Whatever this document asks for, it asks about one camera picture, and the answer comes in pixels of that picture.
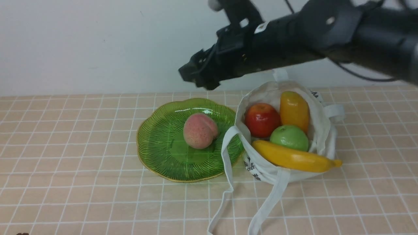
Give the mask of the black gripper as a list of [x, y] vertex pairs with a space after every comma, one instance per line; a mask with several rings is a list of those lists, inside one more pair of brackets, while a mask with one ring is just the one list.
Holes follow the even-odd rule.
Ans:
[[229, 25], [216, 32], [217, 42], [210, 49], [200, 50], [180, 67], [179, 74], [198, 88], [214, 90], [221, 81], [244, 75], [236, 68], [247, 58], [250, 40], [263, 18], [250, 0], [209, 0], [208, 6], [223, 10]]

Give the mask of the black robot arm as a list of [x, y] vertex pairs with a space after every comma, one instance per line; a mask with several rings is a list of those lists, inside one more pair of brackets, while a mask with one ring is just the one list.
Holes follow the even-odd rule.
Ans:
[[309, 0], [299, 12], [263, 21], [249, 0], [209, 0], [230, 24], [216, 32], [208, 50], [179, 68], [185, 82], [206, 90], [250, 73], [328, 58], [358, 78], [380, 82], [345, 68], [355, 65], [389, 76], [387, 82], [417, 85], [417, 9], [383, 8], [384, 1], [355, 6], [350, 0]]

